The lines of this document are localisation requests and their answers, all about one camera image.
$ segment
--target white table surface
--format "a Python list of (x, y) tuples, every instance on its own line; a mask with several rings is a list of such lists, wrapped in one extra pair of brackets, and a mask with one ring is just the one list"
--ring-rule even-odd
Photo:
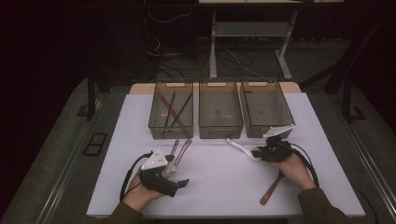
[[(304, 93), (285, 93), (296, 127), (288, 141), (304, 148), (318, 174), (319, 184), (331, 203), (348, 216), (364, 216), (347, 177), (336, 159), (318, 118)], [(194, 94), (194, 137), (180, 161), (175, 181), (190, 179), (174, 198), (163, 196), (150, 203), (147, 218), (295, 217), (302, 214), (299, 190), (284, 178), (267, 205), (260, 198), (277, 176), (277, 169), (253, 161), (223, 139), (200, 139), (198, 94)], [(152, 94), (130, 94), (125, 98), (106, 158), (99, 174), (87, 215), (109, 216), (119, 202), (126, 172), (144, 153), (158, 147), (169, 154), (175, 140), (153, 140), (149, 131)], [(240, 139), (246, 145), (263, 145), (263, 139), (249, 139), (245, 128)], [(180, 140), (177, 153), (185, 139)]]

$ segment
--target wooden stick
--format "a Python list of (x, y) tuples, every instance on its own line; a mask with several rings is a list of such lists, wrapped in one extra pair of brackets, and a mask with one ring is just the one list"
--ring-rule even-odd
[[(169, 105), (168, 101), (165, 99), (165, 97), (162, 95), (161, 96), (161, 101), (163, 101), (163, 104), (166, 106), (166, 108), (168, 108), (168, 110), (171, 112), (172, 116), (174, 118), (177, 118), (177, 113), (175, 112), (175, 110)], [(183, 122), (181, 122), (180, 119), (176, 119), (176, 122), (178, 124), (178, 126), (180, 127), (184, 127)]]

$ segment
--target brown stick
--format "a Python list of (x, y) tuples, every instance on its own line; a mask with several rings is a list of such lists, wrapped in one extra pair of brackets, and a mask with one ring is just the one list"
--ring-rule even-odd
[(271, 187), (265, 192), (264, 196), (262, 196), (262, 199), (260, 200), (260, 204), (265, 205), (268, 200), (270, 199), (272, 193), (274, 192), (276, 185), (279, 183), (279, 181), (284, 177), (285, 175), (282, 173), (282, 171), (279, 170), (279, 173), (277, 175), (276, 180), (274, 183), (271, 185)]
[(163, 104), (166, 106), (166, 108), (168, 108), (168, 110), (171, 112), (172, 116), (176, 119), (176, 122), (177, 122), (178, 126), (184, 127), (183, 122), (181, 122), (181, 120), (177, 117), (177, 113), (176, 113), (175, 110), (169, 105), (168, 101), (165, 99), (165, 97), (163, 97), (163, 95), (161, 96), (161, 101), (163, 101)]

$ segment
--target table leg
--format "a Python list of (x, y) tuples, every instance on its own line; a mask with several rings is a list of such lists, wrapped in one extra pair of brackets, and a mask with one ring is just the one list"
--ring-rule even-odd
[(209, 56), (209, 68), (210, 77), (217, 77), (218, 72), (216, 68), (216, 11), (212, 15), (212, 34), (210, 39), (210, 56)]
[(283, 77), (286, 80), (292, 80), (292, 76), (291, 76), (290, 70), (288, 68), (288, 64), (285, 61), (284, 56), (285, 56), (286, 48), (288, 47), (288, 44), (289, 44), (289, 41), (291, 38), (291, 33), (293, 32), (293, 28), (294, 28), (294, 24), (297, 19), (297, 15), (298, 15), (298, 11), (294, 11), (291, 14), (288, 27), (286, 28), (285, 35), (283, 36), (283, 45), (280, 49), (277, 49), (275, 51), (277, 61), (279, 62), (280, 69), (282, 70), (282, 73), (283, 73)]

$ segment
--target table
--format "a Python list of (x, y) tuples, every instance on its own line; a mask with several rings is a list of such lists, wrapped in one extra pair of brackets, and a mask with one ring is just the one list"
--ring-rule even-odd
[[(320, 0), (315, 0), (315, 4), (320, 4)], [(344, 0), (330, 0), (329, 2), (344, 2)], [(290, 0), (199, 0), (199, 4), (293, 4), (296, 1)], [(212, 15), (212, 32), (209, 57), (209, 71), (211, 77), (217, 76), (216, 67), (216, 36), (283, 36), (283, 43), (280, 49), (275, 50), (275, 56), (286, 80), (292, 80), (291, 72), (285, 60), (285, 52), (290, 42), (291, 33), (297, 20), (298, 11), (293, 11), (288, 21), (268, 21), (268, 22), (218, 22), (216, 11)]]
[[(361, 204), (306, 94), (299, 92), (295, 83), (281, 83), (281, 87), (296, 123), (287, 140), (309, 154), (331, 203), (348, 216), (363, 216)], [(149, 132), (153, 90), (154, 84), (135, 84), (126, 96), (88, 216), (107, 217), (112, 213), (119, 202), (123, 178), (137, 157), (158, 147), (165, 154), (170, 153), (175, 140), (153, 140)], [(193, 100), (197, 115), (196, 92)], [(297, 200), (299, 190), (287, 179), (281, 180), (267, 205), (261, 205), (259, 200), (276, 179), (277, 170), (263, 161), (249, 159), (241, 150), (227, 145), (224, 139), (200, 139), (197, 117), (194, 116), (192, 144), (177, 168), (175, 179), (189, 178), (188, 186), (179, 189), (174, 198), (164, 196), (149, 204), (143, 210), (146, 218), (296, 217), (302, 214)], [(245, 129), (235, 141), (247, 145), (263, 143), (263, 139), (248, 139)]]

